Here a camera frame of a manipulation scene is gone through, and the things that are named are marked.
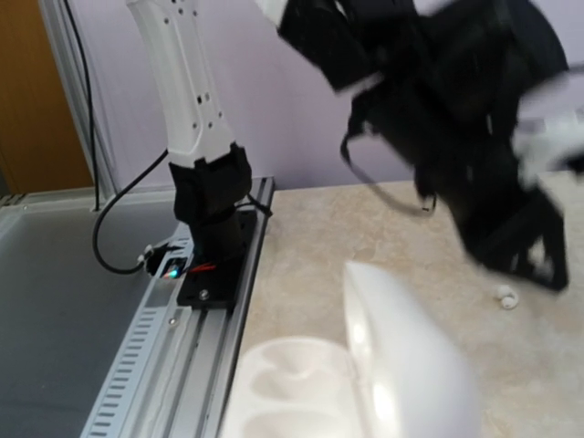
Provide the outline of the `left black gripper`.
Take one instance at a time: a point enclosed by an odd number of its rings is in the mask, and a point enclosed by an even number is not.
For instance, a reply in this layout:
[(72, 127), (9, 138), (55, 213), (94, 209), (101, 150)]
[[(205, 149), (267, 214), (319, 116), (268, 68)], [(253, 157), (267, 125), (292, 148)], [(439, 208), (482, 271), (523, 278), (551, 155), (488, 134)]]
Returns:
[(489, 118), (425, 118), (411, 144), (417, 189), (446, 204), (474, 261), (552, 292), (566, 289), (564, 217), (540, 188), (521, 187), (510, 139)]

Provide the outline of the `white earbud charging case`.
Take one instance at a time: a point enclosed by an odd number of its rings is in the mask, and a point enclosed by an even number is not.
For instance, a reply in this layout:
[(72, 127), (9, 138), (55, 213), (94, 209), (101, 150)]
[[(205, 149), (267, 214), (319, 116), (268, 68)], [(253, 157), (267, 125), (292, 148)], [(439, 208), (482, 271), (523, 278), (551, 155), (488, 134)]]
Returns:
[(239, 360), (224, 437), (478, 437), (475, 376), (390, 272), (344, 268), (345, 346), (272, 339)]

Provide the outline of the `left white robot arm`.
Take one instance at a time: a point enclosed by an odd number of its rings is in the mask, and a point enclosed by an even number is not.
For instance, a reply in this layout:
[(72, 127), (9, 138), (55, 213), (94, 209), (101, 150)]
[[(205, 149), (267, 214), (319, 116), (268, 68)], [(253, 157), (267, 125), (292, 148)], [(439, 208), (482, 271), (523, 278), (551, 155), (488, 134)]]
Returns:
[[(174, 212), (198, 266), (244, 250), (236, 204), (251, 167), (224, 119), (194, 1), (128, 4), (151, 56), (168, 135)], [(411, 1), (262, 1), (278, 36), (336, 91), (379, 81), (352, 101), (344, 141), (373, 133), (414, 171), (423, 205), (444, 203), (480, 266), (552, 291), (567, 287), (561, 212), (519, 180), (512, 149), (521, 98), (568, 71), (558, 37), (529, 1), (450, 1), (430, 14)]]

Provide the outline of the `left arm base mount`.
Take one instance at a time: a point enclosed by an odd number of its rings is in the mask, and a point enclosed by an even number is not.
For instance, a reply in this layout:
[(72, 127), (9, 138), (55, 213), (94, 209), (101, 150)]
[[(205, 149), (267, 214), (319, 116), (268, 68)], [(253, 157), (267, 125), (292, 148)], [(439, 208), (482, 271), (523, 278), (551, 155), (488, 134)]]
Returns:
[(176, 304), (192, 310), (231, 312), (244, 295), (251, 269), (258, 259), (255, 242), (259, 231), (255, 210), (236, 211), (226, 221), (222, 243), (233, 243), (225, 255), (205, 260), (196, 256), (183, 278)]

